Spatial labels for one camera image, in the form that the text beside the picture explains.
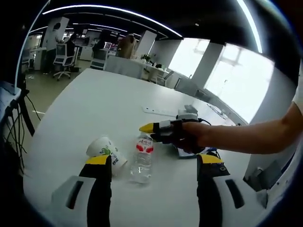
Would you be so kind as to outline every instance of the white cabinet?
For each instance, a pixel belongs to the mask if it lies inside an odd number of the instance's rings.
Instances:
[[[91,61],[92,60],[92,54],[93,50],[91,46],[83,46],[81,55],[80,55],[80,60],[87,60]]]

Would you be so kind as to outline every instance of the ceiling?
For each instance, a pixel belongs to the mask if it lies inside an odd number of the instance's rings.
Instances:
[[[272,59],[276,63],[276,67],[296,82],[299,54],[298,47],[293,42],[293,36],[269,12],[266,4],[260,4],[260,0],[245,2],[258,28],[263,54]],[[286,14],[293,28],[297,31],[297,36],[302,40],[303,3],[299,2],[301,1],[276,0],[275,4]],[[196,4],[159,0],[136,3],[121,0],[52,0],[44,12],[79,4],[105,5],[130,10],[163,23],[176,33],[181,34],[182,37],[211,39],[213,42],[232,43],[258,51],[250,25],[236,0],[203,0]],[[182,38],[176,33],[142,17],[112,9],[91,7],[62,9],[41,15],[33,29],[47,26],[52,18],[61,16],[70,19],[68,27],[75,27],[76,25],[73,23],[95,24],[120,28],[136,34],[142,34],[145,30],[150,30],[157,33],[157,39]],[[96,26],[84,26],[96,29]]]

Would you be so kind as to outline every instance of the bright window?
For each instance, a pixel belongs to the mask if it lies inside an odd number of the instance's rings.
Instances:
[[[204,88],[250,123],[265,97],[273,70],[271,60],[227,44]]]
[[[181,41],[169,68],[186,77],[192,77],[209,44],[209,40],[185,38]]]

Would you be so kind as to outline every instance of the floor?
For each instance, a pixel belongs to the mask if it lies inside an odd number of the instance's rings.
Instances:
[[[26,74],[26,84],[29,94],[27,95],[30,100],[33,102],[37,113],[35,112],[33,105],[28,98],[25,98],[25,103],[27,105],[27,110],[29,117],[32,121],[34,128],[36,129],[40,123],[37,115],[40,119],[43,118],[48,107],[53,103],[57,96],[69,85],[82,71],[86,68],[89,68],[89,61],[77,61],[77,67],[80,68],[79,72],[71,73],[71,78],[63,75],[60,78],[60,81],[57,81],[56,78],[53,78],[51,74],[44,75],[40,71],[28,72]],[[27,152],[30,150],[31,135],[24,124],[24,142],[23,148]],[[13,143],[12,136],[9,137],[9,141]]]

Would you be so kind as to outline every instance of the white plastic part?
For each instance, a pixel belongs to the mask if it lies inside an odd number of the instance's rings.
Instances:
[[[51,212],[54,221],[60,226],[87,226],[87,206],[90,191],[95,183],[95,178],[71,176],[52,194]],[[82,186],[77,195],[73,209],[67,204],[72,196],[77,182],[82,182]]]
[[[230,179],[235,182],[244,200],[244,205],[240,208],[235,208],[232,194],[226,184],[226,180]],[[258,201],[257,193],[242,179],[229,175],[215,177],[214,181],[218,187],[222,202],[223,227],[251,226],[248,223],[253,223],[255,218],[265,210]]]

